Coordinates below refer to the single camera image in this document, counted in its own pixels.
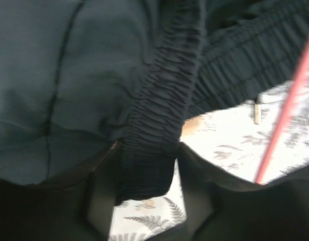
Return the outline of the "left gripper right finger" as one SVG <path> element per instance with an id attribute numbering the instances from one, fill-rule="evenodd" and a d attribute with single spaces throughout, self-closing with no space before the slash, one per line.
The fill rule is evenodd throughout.
<path id="1" fill-rule="evenodd" d="M 309 240 L 309 165 L 253 184 L 180 144 L 185 223 L 153 240 Z"/>

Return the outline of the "dark navy shorts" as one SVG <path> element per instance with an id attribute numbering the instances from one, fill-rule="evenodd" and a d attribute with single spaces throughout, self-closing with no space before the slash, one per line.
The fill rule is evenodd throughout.
<path id="1" fill-rule="evenodd" d="M 0 1 L 0 178 L 123 142 L 118 200 L 164 195 L 185 120 L 290 79 L 309 1 Z"/>

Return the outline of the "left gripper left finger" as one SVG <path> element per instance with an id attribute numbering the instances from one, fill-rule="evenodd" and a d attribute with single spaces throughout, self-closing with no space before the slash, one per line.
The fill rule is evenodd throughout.
<path id="1" fill-rule="evenodd" d="M 41 184 L 0 179 L 0 240 L 106 240 L 121 143 Z"/>

